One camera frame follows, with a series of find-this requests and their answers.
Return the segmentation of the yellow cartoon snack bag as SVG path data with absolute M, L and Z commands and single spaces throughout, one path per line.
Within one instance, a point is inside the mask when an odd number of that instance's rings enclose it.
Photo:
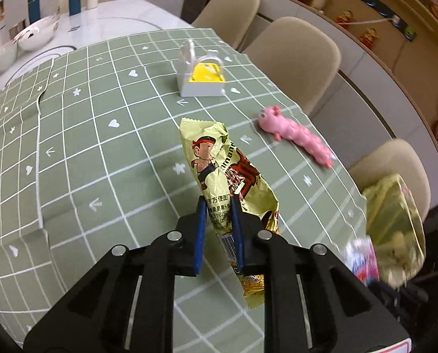
M 179 131 L 185 157 L 207 202 L 209 218 L 243 289 L 248 308 L 264 304 L 264 277 L 245 276 L 237 268 L 232 236 L 232 196 L 243 212 L 256 215 L 264 228 L 278 234 L 279 202 L 262 174 L 231 141 L 220 122 L 183 118 Z

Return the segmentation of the trash bin yellow bag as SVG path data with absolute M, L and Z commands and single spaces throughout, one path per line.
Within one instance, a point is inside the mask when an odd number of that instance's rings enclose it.
M 398 289 L 425 263 L 425 234 L 414 197 L 400 174 L 382 178 L 363 195 L 380 280 Z

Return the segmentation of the green grid tablecloth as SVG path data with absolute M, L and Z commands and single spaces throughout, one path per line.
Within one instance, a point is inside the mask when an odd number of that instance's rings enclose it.
M 217 50 L 223 96 L 181 97 L 175 62 L 192 39 Z M 366 202 L 345 167 L 326 169 L 256 126 L 278 105 L 310 119 L 250 59 L 209 29 L 99 42 L 47 61 L 0 90 L 0 323 L 29 331 L 113 245 L 134 249 L 196 208 L 183 118 L 218 121 L 279 201 L 289 242 L 334 252 L 364 234 Z

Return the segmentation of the beige chair near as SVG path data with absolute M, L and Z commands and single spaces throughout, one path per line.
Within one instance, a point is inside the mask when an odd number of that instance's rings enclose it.
M 389 175 L 400 174 L 414 197 L 422 222 L 426 219 L 431 202 L 428 176 L 416 151 L 405 140 L 385 142 L 361 157 L 348 171 L 360 191 Z

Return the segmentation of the beige chair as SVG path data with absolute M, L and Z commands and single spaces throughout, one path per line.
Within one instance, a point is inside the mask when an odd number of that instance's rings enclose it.
M 389 175 L 400 174 L 414 197 L 422 222 L 426 219 L 431 202 L 428 176 L 416 151 L 405 140 L 385 142 L 361 157 L 348 171 L 360 191 Z
M 307 115 L 334 80 L 342 60 L 330 37 L 293 17 L 273 21 L 243 54 Z
M 239 49 L 259 5 L 260 0 L 210 0 L 192 26 L 213 29 L 229 46 Z

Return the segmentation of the pink caterpillar toy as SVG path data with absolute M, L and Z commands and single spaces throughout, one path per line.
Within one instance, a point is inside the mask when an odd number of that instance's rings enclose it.
M 302 147 L 314 158 L 316 163 L 326 168 L 332 167 L 332 151 L 308 128 L 298 124 L 293 119 L 283 116 L 279 106 L 263 109 L 257 121 L 262 130 L 273 134 L 275 141 L 281 141 L 282 139 L 291 141 L 293 144 Z

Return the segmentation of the white box yellow toy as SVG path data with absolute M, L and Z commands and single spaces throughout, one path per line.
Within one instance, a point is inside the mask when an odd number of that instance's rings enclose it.
M 180 48 L 175 62 L 176 82 L 181 97 L 223 96 L 224 62 L 217 50 L 199 56 L 192 39 Z

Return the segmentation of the beige chair middle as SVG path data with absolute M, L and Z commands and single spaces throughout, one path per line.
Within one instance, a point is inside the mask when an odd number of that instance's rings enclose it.
M 273 21 L 243 54 L 307 115 L 334 80 L 342 60 L 330 37 L 293 17 Z

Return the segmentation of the white bowl small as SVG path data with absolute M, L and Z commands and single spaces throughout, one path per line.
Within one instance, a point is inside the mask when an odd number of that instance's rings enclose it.
M 18 56 L 18 43 L 11 40 L 0 47 L 0 74 L 12 67 Z

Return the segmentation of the white bowl large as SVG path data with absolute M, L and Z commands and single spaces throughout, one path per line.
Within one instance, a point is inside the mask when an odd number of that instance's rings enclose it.
M 57 14 L 41 18 L 17 34 L 15 41 L 23 51 L 35 51 L 46 46 L 58 28 L 59 16 Z

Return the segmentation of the wooden shelf cabinet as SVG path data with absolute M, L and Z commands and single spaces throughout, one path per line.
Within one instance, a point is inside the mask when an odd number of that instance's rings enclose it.
M 294 16 L 317 26 L 338 45 L 340 69 L 369 101 L 387 132 L 407 140 L 422 159 L 438 201 L 438 29 L 404 0 L 380 0 L 417 32 L 408 41 L 359 0 L 261 0 L 261 20 Z

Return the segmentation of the beige chair far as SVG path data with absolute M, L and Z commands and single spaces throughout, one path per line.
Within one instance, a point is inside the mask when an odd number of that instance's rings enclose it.
M 213 29 L 229 46 L 239 49 L 259 5 L 260 0 L 210 0 L 192 26 Z

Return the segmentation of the black power strip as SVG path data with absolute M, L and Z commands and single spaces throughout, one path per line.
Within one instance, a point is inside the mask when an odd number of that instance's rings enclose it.
M 368 7 L 375 10 L 383 19 L 389 21 L 408 41 L 413 41 L 417 37 L 416 30 L 391 10 L 387 4 L 380 0 L 359 1 L 364 2 Z

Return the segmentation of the teal bottle left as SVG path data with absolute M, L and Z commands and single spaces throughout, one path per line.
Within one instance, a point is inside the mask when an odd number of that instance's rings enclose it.
M 28 18 L 31 24 L 41 19 L 40 1 L 27 0 Z

